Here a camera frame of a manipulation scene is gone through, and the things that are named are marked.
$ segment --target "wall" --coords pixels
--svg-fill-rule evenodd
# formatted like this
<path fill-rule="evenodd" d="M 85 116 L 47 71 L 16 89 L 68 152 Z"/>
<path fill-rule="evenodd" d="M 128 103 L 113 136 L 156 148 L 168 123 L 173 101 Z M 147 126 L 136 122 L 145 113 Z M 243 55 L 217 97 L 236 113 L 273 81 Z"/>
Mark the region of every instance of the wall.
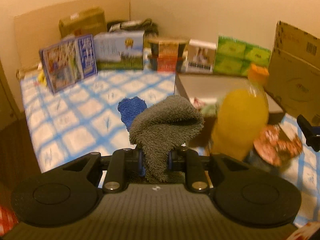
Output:
<path fill-rule="evenodd" d="M 12 17 L 68 0 L 0 0 L 0 57 L 20 109 Z M 151 17 L 163 34 L 216 41 L 218 34 L 272 48 L 278 20 L 320 37 L 320 0 L 132 0 L 132 18 Z"/>

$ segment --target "plastic bottle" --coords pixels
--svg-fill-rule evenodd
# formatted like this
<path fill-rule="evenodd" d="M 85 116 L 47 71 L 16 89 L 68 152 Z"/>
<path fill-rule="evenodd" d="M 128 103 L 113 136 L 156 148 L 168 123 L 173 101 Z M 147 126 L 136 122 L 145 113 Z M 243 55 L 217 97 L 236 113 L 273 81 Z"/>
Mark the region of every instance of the plastic bottle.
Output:
<path fill-rule="evenodd" d="M 263 89 L 268 77 L 266 68 L 251 64 L 248 87 L 226 95 L 212 131 L 211 153 L 224 153 L 239 161 L 247 156 L 268 122 L 268 101 Z"/>

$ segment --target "black circular joint cover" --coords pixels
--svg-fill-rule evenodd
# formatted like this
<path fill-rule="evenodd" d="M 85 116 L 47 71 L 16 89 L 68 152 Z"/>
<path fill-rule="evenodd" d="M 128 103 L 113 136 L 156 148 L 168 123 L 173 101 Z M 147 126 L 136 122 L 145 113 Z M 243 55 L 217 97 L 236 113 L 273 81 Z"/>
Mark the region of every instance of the black circular joint cover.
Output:
<path fill-rule="evenodd" d="M 301 194 L 290 182 L 249 169 L 230 172 L 213 195 L 217 208 L 230 219 L 251 227 L 277 227 L 294 220 Z"/>
<path fill-rule="evenodd" d="M 55 227 L 89 214 L 99 200 L 97 188 L 78 172 L 54 170 L 23 181 L 12 192 L 19 220 Z"/>

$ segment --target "blue towel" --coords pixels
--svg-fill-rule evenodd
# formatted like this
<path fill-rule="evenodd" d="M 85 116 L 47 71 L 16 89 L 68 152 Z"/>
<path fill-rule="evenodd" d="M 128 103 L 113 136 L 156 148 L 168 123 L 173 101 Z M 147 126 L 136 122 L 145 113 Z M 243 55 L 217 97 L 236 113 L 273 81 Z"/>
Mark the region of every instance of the blue towel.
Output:
<path fill-rule="evenodd" d="M 147 109 L 147 104 L 144 100 L 134 97 L 134 98 L 124 98 L 118 104 L 118 111 L 121 114 L 121 121 L 130 130 L 131 124 L 135 117 Z"/>

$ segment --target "gray cloth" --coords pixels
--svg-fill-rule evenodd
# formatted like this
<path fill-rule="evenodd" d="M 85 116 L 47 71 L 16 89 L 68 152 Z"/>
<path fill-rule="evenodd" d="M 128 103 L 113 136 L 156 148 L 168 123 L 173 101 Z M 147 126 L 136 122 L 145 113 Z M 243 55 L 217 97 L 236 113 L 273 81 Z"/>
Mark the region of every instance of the gray cloth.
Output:
<path fill-rule="evenodd" d="M 181 96 L 169 96 L 137 115 L 130 128 L 130 143 L 145 154 L 146 179 L 168 182 L 167 154 L 191 140 L 203 128 L 204 119 Z"/>

